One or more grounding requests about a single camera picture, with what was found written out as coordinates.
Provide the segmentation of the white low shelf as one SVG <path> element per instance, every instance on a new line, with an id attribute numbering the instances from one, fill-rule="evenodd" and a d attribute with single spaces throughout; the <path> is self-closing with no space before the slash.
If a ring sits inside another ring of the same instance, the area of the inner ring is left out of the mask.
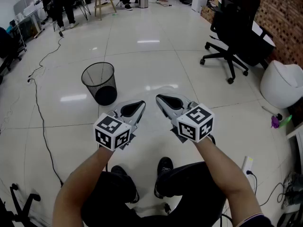
<path id="1" fill-rule="evenodd" d="M 295 137 L 297 139 L 299 150 L 303 152 L 303 124 L 297 126 L 286 136 L 287 139 L 291 139 L 292 137 Z"/>

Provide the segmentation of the white round pouf seat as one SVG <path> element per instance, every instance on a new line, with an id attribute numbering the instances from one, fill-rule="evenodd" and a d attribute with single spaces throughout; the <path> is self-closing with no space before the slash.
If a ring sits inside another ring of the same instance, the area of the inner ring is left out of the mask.
<path id="1" fill-rule="evenodd" d="M 303 97 L 303 69 L 296 64 L 271 61 L 263 74 L 260 92 L 278 109 L 292 106 Z"/>

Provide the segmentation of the white power strip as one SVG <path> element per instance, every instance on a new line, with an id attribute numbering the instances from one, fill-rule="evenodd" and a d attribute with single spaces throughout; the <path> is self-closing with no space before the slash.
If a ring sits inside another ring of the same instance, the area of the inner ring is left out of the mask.
<path id="1" fill-rule="evenodd" d="M 244 174 L 248 174 L 248 171 L 251 171 L 252 169 L 252 165 L 253 165 L 253 158 L 249 157 L 249 156 L 245 156 L 244 161 L 243 161 L 243 165 L 242 165 L 242 171 L 244 172 Z"/>

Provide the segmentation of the person's right forearm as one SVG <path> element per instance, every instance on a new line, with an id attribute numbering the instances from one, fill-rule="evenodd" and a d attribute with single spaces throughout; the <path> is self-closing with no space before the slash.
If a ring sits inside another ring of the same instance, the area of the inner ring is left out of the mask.
<path id="1" fill-rule="evenodd" d="M 209 138 L 194 143 L 205 161 L 211 177 L 226 196 L 233 226 L 261 214 L 261 208 L 253 189 L 239 166 L 225 155 Z"/>

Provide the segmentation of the green plastic item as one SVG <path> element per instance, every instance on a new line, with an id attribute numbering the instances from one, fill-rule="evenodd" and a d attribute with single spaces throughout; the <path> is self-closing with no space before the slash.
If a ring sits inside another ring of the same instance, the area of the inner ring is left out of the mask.
<path id="1" fill-rule="evenodd" d="M 282 121 L 280 121 L 279 123 L 279 128 L 282 128 L 283 126 L 286 126 L 292 119 L 292 115 L 286 117 L 285 119 L 283 119 Z"/>

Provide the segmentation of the person's right leg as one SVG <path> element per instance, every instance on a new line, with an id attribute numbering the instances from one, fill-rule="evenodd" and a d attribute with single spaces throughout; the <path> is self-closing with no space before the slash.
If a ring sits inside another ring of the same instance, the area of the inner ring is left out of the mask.
<path id="1" fill-rule="evenodd" d="M 176 208 L 167 216 L 143 218 L 147 226 L 212 227 L 219 220 L 226 196 L 216 185 L 205 162 L 163 171 L 156 181 L 160 196 L 181 196 Z"/>

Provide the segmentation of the black mesh waste bin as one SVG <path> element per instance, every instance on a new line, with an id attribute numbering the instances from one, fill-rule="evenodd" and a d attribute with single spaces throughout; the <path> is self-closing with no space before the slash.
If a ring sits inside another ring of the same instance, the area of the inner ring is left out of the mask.
<path id="1" fill-rule="evenodd" d="M 82 73 L 82 83 L 101 106 L 108 106 L 117 99 L 114 72 L 111 63 L 97 62 L 89 65 Z"/>

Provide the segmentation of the cardboard box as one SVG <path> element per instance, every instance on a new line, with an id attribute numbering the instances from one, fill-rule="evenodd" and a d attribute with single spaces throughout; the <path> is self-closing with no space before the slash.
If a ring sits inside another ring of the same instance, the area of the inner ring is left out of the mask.
<path id="1" fill-rule="evenodd" d="M 200 15 L 203 17 L 206 21 L 208 21 L 210 24 L 213 22 L 215 12 L 218 6 L 213 4 L 208 4 L 206 6 L 202 6 Z"/>

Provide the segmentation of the white desk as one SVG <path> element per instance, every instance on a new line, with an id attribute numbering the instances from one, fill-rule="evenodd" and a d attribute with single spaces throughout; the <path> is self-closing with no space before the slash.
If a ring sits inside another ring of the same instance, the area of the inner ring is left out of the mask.
<path id="1" fill-rule="evenodd" d="M 37 15 L 37 7 L 35 4 L 32 3 L 28 7 L 26 7 L 23 10 L 23 12 L 20 12 L 17 14 L 17 20 L 16 20 L 15 26 L 20 31 L 20 25 L 22 23 L 26 22 L 28 19 L 30 19 L 36 28 L 36 32 L 34 32 L 34 39 L 36 39 L 42 32 L 42 30 L 40 29 L 40 26 L 38 25 L 37 18 L 39 18 Z"/>

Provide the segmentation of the white handled brush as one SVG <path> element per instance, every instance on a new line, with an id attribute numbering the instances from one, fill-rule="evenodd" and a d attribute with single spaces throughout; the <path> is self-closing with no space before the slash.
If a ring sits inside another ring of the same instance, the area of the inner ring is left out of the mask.
<path id="1" fill-rule="evenodd" d="M 272 112 L 271 110 L 269 110 L 268 108 L 266 108 L 265 106 L 262 106 L 262 108 L 269 112 L 270 114 L 272 114 L 273 117 L 277 118 L 279 121 L 281 121 L 283 119 L 283 116 L 280 114 L 280 113 L 275 113 L 275 112 Z"/>

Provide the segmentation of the person's black shoe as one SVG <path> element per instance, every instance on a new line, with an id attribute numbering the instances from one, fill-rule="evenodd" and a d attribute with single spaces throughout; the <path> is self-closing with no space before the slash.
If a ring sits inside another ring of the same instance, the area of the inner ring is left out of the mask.
<path id="1" fill-rule="evenodd" d="M 112 167 L 111 173 L 114 173 L 119 177 L 118 186 L 122 186 L 123 192 L 126 194 L 124 199 L 127 200 L 127 203 L 137 203 L 140 199 L 139 193 L 133 180 L 126 171 L 121 166 L 116 165 Z"/>
<path id="2" fill-rule="evenodd" d="M 160 180 L 160 177 L 167 171 L 170 171 L 173 169 L 173 162 L 169 157 L 162 157 L 158 163 L 157 167 L 157 180 L 155 182 L 154 186 L 154 195 L 158 199 L 163 199 L 163 196 L 159 193 L 157 190 L 157 184 Z"/>

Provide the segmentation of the white table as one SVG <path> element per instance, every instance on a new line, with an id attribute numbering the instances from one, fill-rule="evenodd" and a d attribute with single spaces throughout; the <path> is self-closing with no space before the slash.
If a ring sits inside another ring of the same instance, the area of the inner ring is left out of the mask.
<path id="1" fill-rule="evenodd" d="M 252 24 L 252 31 L 256 33 L 260 38 L 265 40 L 268 44 L 275 47 L 273 42 L 273 36 L 262 26 L 259 26 L 255 21 Z"/>

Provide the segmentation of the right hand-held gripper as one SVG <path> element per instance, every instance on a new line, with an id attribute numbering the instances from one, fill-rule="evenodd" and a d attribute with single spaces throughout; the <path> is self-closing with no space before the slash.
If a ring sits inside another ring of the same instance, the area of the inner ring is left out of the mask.
<path id="1" fill-rule="evenodd" d="M 191 102 L 179 94 L 158 94 L 156 103 L 177 129 L 177 135 L 200 142 L 213 130 L 214 113 L 204 104 Z"/>

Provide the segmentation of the black chair base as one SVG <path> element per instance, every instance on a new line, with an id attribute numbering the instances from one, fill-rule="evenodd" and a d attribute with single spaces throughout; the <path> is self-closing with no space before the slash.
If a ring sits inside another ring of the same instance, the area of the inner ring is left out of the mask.
<path id="1" fill-rule="evenodd" d="M 33 200 L 37 202 L 41 200 L 40 195 L 31 193 L 27 198 L 24 207 L 21 208 L 14 192 L 18 190 L 18 186 L 13 183 L 9 188 L 17 213 L 14 214 L 12 211 L 8 211 L 5 207 L 5 202 L 3 202 L 0 198 L 0 227 L 15 227 L 13 221 L 20 222 L 24 227 L 38 227 L 31 222 L 29 218 L 29 211 Z"/>

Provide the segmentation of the person's left black shoe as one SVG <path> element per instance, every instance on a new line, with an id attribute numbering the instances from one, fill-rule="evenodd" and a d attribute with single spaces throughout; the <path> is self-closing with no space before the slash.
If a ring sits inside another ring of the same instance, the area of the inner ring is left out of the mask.
<path id="1" fill-rule="evenodd" d="M 137 203 L 140 199 L 139 193 L 133 180 L 126 171 L 121 166 L 116 165 L 112 167 L 111 173 L 114 173 L 119 177 L 118 186 L 122 186 L 123 192 L 126 194 L 124 199 L 127 200 L 127 203 Z"/>

